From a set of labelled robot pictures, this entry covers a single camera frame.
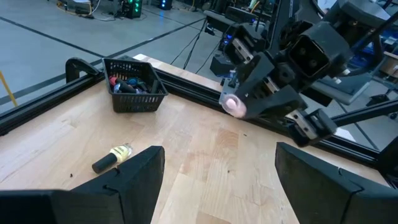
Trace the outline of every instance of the black cylinder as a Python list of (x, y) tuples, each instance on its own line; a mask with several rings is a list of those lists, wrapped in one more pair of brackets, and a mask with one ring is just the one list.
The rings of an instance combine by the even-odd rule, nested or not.
[(93, 168), (94, 172), (99, 174), (100, 172), (104, 171), (106, 168), (115, 164), (117, 161), (118, 158), (113, 153), (109, 153), (104, 158), (94, 163), (91, 167)]

